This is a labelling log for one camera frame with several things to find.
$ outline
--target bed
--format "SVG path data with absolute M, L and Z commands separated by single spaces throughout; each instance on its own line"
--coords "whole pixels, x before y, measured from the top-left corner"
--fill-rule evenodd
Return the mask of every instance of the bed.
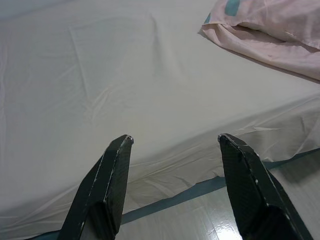
M 59 230 L 122 134 L 125 213 L 222 176 L 220 133 L 267 161 L 319 148 L 320 84 L 210 42 L 214 0 L 35 2 L 0 21 L 0 239 Z

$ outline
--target blue trim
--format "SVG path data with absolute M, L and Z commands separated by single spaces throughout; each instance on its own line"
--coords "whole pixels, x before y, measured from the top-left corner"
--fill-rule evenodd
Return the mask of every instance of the blue trim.
M 224 13 L 228 16 L 236 16 L 240 6 L 240 0 L 228 0 L 225 5 Z
M 29 240 L 57 240 L 60 231 L 51 231 L 42 235 L 29 238 Z
M 197 183 L 193 187 L 181 192 L 180 194 L 163 199 L 160 201 L 157 201 L 155 203 L 152 203 L 150 205 L 141 207 L 137 210 L 130 211 L 122 216 L 122 222 L 121 224 L 126 224 L 129 222 L 132 222 L 134 220 L 137 220 L 139 218 L 145 217 L 147 215 L 159 212 L 161 210 L 170 208 L 172 206 L 175 206 L 177 204 L 181 204 L 185 201 L 197 198 L 199 196 L 211 193 L 215 190 L 221 189 L 226 185 L 226 181 L 224 177 L 215 177 L 213 179 L 203 181 L 200 183 Z
M 206 17 L 204 24 L 210 23 L 210 18 L 211 18 L 211 13 L 209 13 L 209 15 Z

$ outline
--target blue stripe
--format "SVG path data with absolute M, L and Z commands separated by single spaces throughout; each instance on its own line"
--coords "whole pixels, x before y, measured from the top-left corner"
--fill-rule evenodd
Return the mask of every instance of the blue stripe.
M 210 23 L 211 13 L 206 17 L 206 20 L 204 21 L 204 24 Z
M 240 0 L 228 0 L 224 13 L 228 16 L 236 16 L 240 5 Z

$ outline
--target pink blanket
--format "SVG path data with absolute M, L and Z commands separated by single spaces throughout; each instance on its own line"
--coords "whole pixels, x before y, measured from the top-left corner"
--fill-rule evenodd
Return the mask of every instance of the pink blanket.
M 319 0 L 218 0 L 202 30 L 223 48 L 320 80 Z

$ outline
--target mattress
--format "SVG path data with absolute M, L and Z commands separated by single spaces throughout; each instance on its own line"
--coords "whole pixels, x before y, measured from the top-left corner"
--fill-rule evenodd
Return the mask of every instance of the mattress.
M 0 21 L 0 239 L 59 230 L 122 134 L 125 213 L 222 176 L 219 133 L 268 161 L 319 148 L 318 82 L 198 34 L 213 5 L 58 0 Z

